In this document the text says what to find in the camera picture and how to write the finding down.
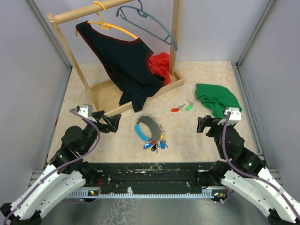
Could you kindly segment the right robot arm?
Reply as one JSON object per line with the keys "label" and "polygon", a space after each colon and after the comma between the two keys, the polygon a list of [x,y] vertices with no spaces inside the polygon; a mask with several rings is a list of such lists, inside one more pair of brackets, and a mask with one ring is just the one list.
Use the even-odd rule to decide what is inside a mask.
{"label": "right robot arm", "polygon": [[245,148],[244,139],[235,129],[241,113],[228,112],[224,119],[209,115],[198,118],[197,132],[206,127],[207,137],[216,144],[220,161],[199,176],[202,187],[226,186],[252,203],[271,225],[298,225],[300,203],[276,181],[266,163]]}

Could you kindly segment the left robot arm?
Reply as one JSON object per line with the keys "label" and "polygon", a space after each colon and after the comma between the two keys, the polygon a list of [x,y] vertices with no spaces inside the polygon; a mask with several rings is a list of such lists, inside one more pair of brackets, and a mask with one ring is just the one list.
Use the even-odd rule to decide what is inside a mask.
{"label": "left robot arm", "polygon": [[69,127],[61,139],[61,147],[41,175],[17,200],[1,206],[5,225],[39,225],[71,192],[97,182],[96,170],[84,158],[97,147],[101,133],[117,132],[121,114],[107,116],[104,111],[93,112],[90,105],[80,105],[70,112],[82,119],[86,127]]}

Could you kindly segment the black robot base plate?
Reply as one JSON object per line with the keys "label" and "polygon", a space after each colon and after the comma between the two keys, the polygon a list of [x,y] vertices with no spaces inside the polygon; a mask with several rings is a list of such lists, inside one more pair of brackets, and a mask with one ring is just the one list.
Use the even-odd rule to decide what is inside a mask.
{"label": "black robot base plate", "polygon": [[84,188],[101,194],[175,195],[200,194],[208,188],[225,188],[212,162],[92,163],[94,173]]}

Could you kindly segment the key with blue tag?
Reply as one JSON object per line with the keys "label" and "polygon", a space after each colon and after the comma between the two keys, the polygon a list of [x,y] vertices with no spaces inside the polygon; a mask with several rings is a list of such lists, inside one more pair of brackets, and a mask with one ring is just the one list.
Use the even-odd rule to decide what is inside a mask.
{"label": "key with blue tag", "polygon": [[165,139],[162,139],[162,140],[160,141],[160,148],[161,148],[161,149],[166,149],[166,148],[168,148],[168,145],[167,145]]}

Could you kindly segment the key with red tag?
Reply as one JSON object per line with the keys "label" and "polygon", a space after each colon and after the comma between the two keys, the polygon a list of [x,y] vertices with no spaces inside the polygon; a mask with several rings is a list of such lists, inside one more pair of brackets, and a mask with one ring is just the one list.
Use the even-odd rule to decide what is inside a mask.
{"label": "key with red tag", "polygon": [[176,108],[172,108],[170,111],[171,111],[172,113],[179,112],[180,110],[183,109],[184,106],[185,106],[185,104],[180,105],[180,106],[178,106],[178,107],[176,107]]}

